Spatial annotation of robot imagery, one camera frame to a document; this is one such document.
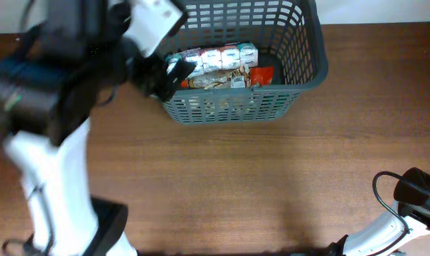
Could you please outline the Kleenex tissue multipack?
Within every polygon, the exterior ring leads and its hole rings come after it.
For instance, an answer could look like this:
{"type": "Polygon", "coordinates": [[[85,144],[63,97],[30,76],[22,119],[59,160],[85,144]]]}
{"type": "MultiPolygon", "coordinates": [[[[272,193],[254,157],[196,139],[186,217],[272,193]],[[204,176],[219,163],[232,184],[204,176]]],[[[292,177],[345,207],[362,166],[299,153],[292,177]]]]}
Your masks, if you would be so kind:
{"type": "Polygon", "coordinates": [[[174,53],[166,58],[167,73],[170,73],[179,60],[195,65],[189,78],[219,70],[234,70],[241,66],[258,66],[259,51],[252,43],[231,44],[217,48],[194,48],[174,53]]]}

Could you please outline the grey plastic shopping basket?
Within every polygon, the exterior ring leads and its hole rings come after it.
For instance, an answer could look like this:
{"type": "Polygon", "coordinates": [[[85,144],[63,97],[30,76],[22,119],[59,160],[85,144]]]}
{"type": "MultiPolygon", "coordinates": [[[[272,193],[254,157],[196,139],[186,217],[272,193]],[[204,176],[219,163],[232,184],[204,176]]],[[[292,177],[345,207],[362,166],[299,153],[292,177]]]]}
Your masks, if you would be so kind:
{"type": "Polygon", "coordinates": [[[234,68],[209,64],[204,75],[178,84],[163,104],[181,124],[268,121],[281,117],[302,92],[328,74],[314,0],[184,1],[189,19],[160,51],[245,55],[234,68]]]}

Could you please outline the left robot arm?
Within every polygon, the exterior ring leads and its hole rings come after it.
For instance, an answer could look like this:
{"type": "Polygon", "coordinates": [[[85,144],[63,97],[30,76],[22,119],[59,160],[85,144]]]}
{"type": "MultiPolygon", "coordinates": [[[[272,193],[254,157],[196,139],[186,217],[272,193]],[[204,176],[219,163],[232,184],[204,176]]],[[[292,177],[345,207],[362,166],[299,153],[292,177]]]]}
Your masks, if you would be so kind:
{"type": "Polygon", "coordinates": [[[0,147],[21,172],[33,221],[22,255],[136,255],[126,205],[90,194],[90,113],[104,86],[142,84],[170,100],[194,65],[169,68],[156,54],[188,20],[179,1],[49,1],[43,23],[25,29],[0,61],[0,147]]]}

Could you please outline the red spaghetti packet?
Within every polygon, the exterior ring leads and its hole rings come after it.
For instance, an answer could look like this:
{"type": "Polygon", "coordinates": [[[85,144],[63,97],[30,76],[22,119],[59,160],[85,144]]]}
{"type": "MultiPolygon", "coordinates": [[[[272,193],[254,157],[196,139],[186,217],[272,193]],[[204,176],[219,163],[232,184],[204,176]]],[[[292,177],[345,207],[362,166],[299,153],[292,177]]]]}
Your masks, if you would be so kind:
{"type": "MultiPolygon", "coordinates": [[[[198,87],[198,81],[203,75],[188,78],[181,83],[182,89],[202,89],[198,87]]],[[[273,67],[250,68],[250,84],[246,87],[270,85],[274,76],[273,67]]]]}

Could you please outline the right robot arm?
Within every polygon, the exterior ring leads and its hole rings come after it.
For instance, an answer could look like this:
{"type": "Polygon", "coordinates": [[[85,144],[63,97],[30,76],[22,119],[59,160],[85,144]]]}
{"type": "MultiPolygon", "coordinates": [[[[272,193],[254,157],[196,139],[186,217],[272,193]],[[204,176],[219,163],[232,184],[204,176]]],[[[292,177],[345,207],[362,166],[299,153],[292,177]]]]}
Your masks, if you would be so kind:
{"type": "Polygon", "coordinates": [[[372,191],[385,212],[362,230],[345,235],[310,255],[399,255],[401,246],[430,234],[430,174],[417,167],[402,175],[381,171],[372,180],[372,191]],[[390,206],[382,200],[377,189],[377,182],[383,176],[398,180],[390,206]]]}

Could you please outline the brown snack wrapper packet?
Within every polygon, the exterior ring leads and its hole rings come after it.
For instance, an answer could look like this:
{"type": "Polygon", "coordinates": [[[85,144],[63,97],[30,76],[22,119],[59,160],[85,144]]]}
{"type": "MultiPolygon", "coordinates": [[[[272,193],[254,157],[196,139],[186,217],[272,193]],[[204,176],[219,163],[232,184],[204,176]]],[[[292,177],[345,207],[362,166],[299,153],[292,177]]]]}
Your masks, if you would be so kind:
{"type": "Polygon", "coordinates": [[[198,87],[204,90],[240,89],[250,84],[250,69],[247,65],[234,70],[218,70],[203,75],[198,87]]]}

